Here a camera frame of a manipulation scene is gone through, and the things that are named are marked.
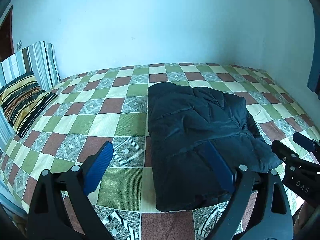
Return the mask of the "black puffer jacket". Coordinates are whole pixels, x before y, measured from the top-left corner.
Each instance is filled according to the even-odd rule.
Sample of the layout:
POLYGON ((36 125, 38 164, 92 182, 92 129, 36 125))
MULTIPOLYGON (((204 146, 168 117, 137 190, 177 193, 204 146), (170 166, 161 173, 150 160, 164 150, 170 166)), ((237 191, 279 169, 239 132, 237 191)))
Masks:
POLYGON ((156 208, 194 210, 228 201, 200 155, 211 142, 233 172, 267 173, 280 159, 261 136, 242 96, 170 82, 148 88, 148 130, 156 208))

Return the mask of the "blue curtain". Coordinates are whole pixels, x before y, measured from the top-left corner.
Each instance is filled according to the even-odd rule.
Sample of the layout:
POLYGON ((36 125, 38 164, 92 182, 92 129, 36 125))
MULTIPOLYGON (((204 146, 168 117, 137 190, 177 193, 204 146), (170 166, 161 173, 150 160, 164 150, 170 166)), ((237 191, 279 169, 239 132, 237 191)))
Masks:
POLYGON ((313 4, 313 16, 314 16, 314 49, 311 70, 307 87, 314 92, 319 98, 319 69, 320 69, 320 31, 319 31, 319 2, 313 4))

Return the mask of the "checkered bed cover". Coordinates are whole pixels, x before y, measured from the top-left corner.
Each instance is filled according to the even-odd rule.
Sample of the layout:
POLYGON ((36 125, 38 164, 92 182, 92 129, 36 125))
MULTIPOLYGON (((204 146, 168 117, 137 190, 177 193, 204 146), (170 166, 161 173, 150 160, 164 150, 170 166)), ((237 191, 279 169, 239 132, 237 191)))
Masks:
POLYGON ((110 141, 114 156, 96 191, 95 211, 115 239, 204 239, 225 204, 195 211, 156 210, 148 133, 148 87, 170 81, 242 96, 267 143, 280 140, 301 158, 293 142, 300 132, 318 140, 319 129, 300 106, 261 70, 209 63, 161 63, 74 75, 52 88, 57 98, 24 138, 8 141, 1 176, 21 213, 27 213, 44 169, 67 171, 110 141))

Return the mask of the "striped dark yellow pillow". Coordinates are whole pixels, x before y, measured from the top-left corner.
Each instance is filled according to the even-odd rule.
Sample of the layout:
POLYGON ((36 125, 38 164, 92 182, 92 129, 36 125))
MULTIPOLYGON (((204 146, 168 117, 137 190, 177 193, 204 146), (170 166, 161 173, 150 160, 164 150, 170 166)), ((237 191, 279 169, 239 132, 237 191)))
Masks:
POLYGON ((9 125, 25 137, 33 122, 58 94, 42 90, 33 72, 25 73, 1 88, 1 108, 9 125))

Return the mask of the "striped light pillow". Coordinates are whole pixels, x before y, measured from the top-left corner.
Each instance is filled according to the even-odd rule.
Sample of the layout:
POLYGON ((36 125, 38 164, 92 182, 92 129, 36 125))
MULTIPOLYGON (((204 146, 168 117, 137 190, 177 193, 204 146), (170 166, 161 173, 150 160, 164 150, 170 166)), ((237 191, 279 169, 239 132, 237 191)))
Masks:
MULTIPOLYGON (((42 90, 52 92, 51 89, 60 82, 54 47, 51 43, 36 42, 1 62, 1 88, 28 72, 34 73, 42 90)), ((14 135, 17 134, 9 125, 1 108, 1 151, 4 151, 9 139, 14 135)))

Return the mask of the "dark wooden door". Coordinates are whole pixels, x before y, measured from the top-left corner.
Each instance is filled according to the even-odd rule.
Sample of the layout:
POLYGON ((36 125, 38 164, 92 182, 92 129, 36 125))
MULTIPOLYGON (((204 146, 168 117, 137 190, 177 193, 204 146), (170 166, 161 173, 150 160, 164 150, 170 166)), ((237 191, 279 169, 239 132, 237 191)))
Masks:
POLYGON ((0 57, 1 62, 14 54, 14 46, 12 41, 12 11, 10 7, 0 28, 0 57))

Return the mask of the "wall switch plate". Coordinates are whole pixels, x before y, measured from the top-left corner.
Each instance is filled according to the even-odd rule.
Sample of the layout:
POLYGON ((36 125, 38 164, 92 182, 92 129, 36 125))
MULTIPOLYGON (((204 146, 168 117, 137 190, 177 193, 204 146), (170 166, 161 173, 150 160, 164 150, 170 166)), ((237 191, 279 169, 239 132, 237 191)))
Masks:
POLYGON ((21 50, 22 48, 22 41, 20 40, 16 45, 17 50, 21 50))

